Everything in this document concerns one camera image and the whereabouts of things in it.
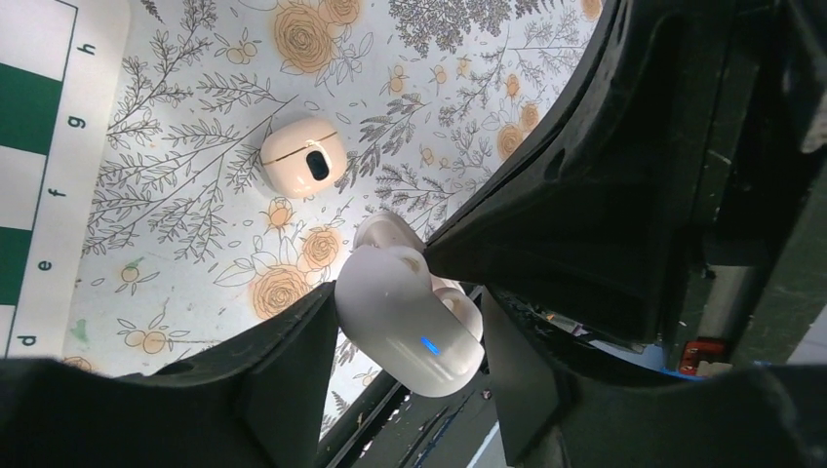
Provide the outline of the beige earbud charging case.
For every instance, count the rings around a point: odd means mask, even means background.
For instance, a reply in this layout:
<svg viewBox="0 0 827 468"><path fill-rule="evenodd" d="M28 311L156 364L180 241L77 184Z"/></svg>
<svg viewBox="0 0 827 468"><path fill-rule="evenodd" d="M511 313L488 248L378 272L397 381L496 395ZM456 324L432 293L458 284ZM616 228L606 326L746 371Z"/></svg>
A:
<svg viewBox="0 0 827 468"><path fill-rule="evenodd" d="M307 198L332 186L347 168L341 136L329 121L309 117L283 127L263 142L260 161L276 193Z"/></svg>

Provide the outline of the white earbud case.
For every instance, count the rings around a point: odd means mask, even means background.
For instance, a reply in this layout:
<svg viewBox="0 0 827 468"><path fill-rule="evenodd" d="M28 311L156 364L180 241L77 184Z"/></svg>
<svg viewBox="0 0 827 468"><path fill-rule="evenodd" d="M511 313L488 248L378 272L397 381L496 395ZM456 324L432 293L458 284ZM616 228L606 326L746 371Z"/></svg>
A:
<svg viewBox="0 0 827 468"><path fill-rule="evenodd" d="M416 395L441 398L482 364L484 323L458 282L431 273L424 249L399 215L369 215L335 282L335 311L371 360Z"/></svg>

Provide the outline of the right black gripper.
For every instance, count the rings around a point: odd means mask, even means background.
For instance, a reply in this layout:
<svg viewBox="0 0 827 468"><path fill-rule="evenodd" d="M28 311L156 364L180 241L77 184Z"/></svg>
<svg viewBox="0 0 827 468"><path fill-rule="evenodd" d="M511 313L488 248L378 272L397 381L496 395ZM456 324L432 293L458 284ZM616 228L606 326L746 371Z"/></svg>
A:
<svg viewBox="0 0 827 468"><path fill-rule="evenodd" d="M647 342L688 228L668 370L815 361L824 2L609 1L552 108L425 257L440 276Z"/></svg>

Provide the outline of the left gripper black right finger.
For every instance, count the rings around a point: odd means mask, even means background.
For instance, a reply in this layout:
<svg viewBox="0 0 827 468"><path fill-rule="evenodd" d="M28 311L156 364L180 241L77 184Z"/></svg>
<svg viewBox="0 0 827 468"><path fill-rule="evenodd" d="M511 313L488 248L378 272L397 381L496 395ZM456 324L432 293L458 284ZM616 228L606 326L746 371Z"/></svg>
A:
<svg viewBox="0 0 827 468"><path fill-rule="evenodd" d="M482 298L508 462L519 467L708 467L689 382L580 343L508 294Z"/></svg>

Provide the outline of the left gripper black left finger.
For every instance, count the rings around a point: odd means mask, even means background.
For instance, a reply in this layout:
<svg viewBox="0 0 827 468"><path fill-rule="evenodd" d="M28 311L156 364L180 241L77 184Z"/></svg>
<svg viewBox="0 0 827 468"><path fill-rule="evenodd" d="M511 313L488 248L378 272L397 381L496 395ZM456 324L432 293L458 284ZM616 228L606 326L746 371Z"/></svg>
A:
<svg viewBox="0 0 827 468"><path fill-rule="evenodd" d="M133 378L126 440L161 467L310 467L336 341L331 282L273 319Z"/></svg>

